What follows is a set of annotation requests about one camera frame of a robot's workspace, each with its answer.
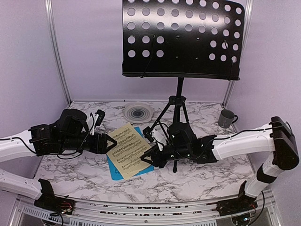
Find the black music stand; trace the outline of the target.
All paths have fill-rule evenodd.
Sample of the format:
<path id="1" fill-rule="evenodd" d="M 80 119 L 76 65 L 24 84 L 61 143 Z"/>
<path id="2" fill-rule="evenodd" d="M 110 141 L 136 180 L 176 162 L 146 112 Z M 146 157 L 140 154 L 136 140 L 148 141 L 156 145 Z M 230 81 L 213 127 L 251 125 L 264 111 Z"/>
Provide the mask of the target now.
<path id="1" fill-rule="evenodd" d="M 125 0 L 126 77 L 175 77 L 172 124 L 186 114 L 185 78 L 239 80 L 245 9 L 230 0 Z"/>

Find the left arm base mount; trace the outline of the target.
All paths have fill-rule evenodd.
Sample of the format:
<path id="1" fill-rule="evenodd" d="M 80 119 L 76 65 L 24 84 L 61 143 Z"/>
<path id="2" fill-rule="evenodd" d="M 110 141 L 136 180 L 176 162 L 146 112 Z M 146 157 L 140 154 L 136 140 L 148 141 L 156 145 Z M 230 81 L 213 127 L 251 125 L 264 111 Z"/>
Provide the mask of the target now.
<path id="1" fill-rule="evenodd" d="M 61 214 L 71 215 L 75 201 L 66 197 L 55 196 L 49 181 L 44 179 L 39 179 L 38 181 L 41 183 L 41 196 L 34 201 L 34 206 L 53 212 L 59 212 Z"/>

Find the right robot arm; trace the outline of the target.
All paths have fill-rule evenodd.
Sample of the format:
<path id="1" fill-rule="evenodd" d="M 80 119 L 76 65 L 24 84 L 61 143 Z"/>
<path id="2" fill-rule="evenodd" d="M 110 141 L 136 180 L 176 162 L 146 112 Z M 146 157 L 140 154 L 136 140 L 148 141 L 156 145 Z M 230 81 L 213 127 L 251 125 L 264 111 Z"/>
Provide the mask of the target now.
<path id="1" fill-rule="evenodd" d="M 243 211 L 261 191 L 286 170 L 298 166 L 300 159 L 295 136 L 288 123 L 278 116 L 268 124 L 255 129 L 246 129 L 231 135 L 210 135 L 197 138 L 189 123 L 176 122 L 168 128 L 168 140 L 146 128 L 143 133 L 156 142 L 141 160 L 154 167 L 163 168 L 168 161 L 189 159 L 195 163 L 215 163 L 229 157 L 268 152 L 266 161 L 256 174 L 240 187 L 233 207 Z"/>

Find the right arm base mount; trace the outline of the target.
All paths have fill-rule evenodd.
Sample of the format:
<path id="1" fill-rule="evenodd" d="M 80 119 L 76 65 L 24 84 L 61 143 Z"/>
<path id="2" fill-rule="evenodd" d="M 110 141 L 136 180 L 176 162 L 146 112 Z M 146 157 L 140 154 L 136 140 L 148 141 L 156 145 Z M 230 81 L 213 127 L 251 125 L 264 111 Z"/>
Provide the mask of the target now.
<path id="1" fill-rule="evenodd" d="M 245 186 L 246 181 L 240 186 L 237 198 L 218 201 L 216 203 L 216 210 L 219 212 L 220 216 L 236 214 L 248 210 L 255 210 L 258 207 L 256 198 L 246 195 Z"/>

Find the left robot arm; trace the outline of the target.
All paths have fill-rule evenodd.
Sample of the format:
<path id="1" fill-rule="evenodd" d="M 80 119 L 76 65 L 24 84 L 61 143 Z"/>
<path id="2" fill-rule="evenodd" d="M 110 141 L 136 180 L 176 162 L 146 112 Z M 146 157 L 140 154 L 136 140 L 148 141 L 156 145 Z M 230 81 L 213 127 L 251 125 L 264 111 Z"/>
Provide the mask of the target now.
<path id="1" fill-rule="evenodd" d="M 33 126 L 21 133 L 1 138 L 1 162 L 46 155 L 61 160 L 71 160 L 90 152 L 106 154 L 117 145 L 107 134 L 98 133 L 105 113 L 97 110 L 87 116 L 77 109 L 64 109 L 60 118 L 52 124 Z"/>

